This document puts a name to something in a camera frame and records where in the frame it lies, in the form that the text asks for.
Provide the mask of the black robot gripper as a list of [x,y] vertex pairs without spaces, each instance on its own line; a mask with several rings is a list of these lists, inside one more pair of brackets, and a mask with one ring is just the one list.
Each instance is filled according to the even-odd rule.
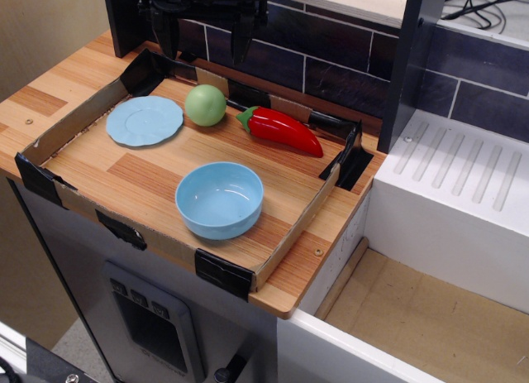
[[179,18],[235,21],[231,58],[242,64],[250,49],[255,19],[266,16],[269,0],[139,0],[140,12],[150,15],[151,27],[163,54],[174,60],[179,50]]

